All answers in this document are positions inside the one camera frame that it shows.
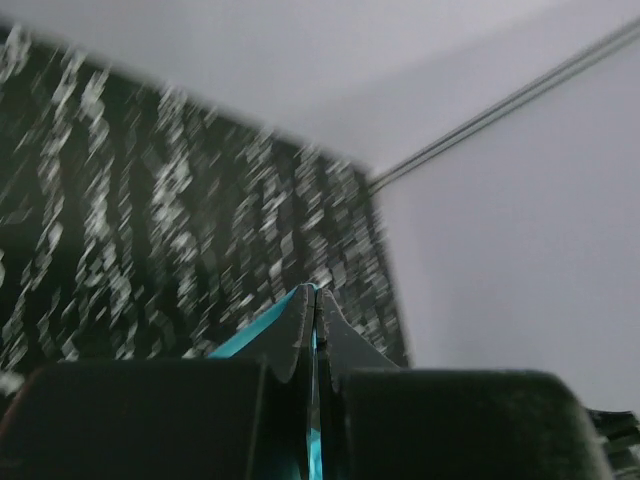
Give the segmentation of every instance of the grey trim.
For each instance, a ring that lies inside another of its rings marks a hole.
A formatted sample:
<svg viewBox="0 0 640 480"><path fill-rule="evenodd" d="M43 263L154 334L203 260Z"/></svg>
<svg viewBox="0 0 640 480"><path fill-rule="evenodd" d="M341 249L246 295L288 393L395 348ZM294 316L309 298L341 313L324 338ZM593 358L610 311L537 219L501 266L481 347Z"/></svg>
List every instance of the grey trim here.
<svg viewBox="0 0 640 480"><path fill-rule="evenodd" d="M591 45L553 70L538 77L517 92L475 116L445 136L439 138L412 157L384 172L371 181L373 193L380 191L389 183L420 167L432 158L440 155L474 133L500 120L524 104L534 100L546 91L557 87L575 75L583 72L600 60L616 53L640 38L640 17L627 23L611 35Z"/></svg>

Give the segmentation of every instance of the black and white patterned fabric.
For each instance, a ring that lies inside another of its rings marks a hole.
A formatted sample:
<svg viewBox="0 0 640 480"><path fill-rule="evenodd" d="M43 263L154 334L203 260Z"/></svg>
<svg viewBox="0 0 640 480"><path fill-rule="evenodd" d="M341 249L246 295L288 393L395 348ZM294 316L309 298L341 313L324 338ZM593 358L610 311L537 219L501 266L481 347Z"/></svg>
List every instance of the black and white patterned fabric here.
<svg viewBox="0 0 640 480"><path fill-rule="evenodd" d="M0 34L3 371L204 356L296 285L406 364L365 176L47 46Z"/></svg>

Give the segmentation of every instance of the cyan object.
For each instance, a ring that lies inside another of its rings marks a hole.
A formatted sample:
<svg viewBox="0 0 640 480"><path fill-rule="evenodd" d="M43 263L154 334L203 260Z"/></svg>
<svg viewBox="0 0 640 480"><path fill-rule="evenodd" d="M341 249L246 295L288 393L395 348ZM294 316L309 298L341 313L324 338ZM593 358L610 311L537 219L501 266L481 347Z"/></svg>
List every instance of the cyan object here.
<svg viewBox="0 0 640 480"><path fill-rule="evenodd" d="M318 290L318 286L311 285L314 290ZM298 287L291 290L284 297L282 297L275 305L273 305L266 312L258 316L249 326L240 330L233 337L220 345L214 352L209 355L209 358L229 358L238 353L244 347L246 347L251 341L264 332L273 322L275 322L282 312L285 311L289 300L295 295ZM316 349L316 335L313 334L313 351ZM315 379L312 385L312 390L315 391ZM320 432L316 429L311 429L309 433L309 478L310 480L322 480L322 448L320 441Z"/></svg>

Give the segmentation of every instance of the ceiling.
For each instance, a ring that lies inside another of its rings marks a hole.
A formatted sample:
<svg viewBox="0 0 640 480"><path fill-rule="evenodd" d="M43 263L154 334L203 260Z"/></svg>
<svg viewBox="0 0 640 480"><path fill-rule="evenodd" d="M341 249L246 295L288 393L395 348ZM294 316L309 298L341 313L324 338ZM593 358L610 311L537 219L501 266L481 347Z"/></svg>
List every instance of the ceiling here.
<svg viewBox="0 0 640 480"><path fill-rule="evenodd" d="M447 58L566 5L567 0L0 0L0 13L379 172L478 113L493 97L511 93L509 83L478 105L460 104L448 93L449 84L469 95L475 80L464 69L451 70L456 77L444 75L451 67ZM462 62L476 73L488 70L474 64L473 56ZM396 98L404 90L409 98ZM441 118L440 110L451 108L457 113Z"/></svg>

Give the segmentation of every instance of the dark object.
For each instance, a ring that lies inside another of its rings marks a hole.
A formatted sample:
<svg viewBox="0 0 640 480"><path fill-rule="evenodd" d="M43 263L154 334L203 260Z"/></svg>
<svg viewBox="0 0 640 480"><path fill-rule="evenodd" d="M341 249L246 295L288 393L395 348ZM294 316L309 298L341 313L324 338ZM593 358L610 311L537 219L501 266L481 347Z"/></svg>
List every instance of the dark object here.
<svg viewBox="0 0 640 480"><path fill-rule="evenodd" d="M0 479L306 479L318 409L328 480L611 478L556 378L398 369L301 286L230 359L35 374L0 428Z"/></svg>

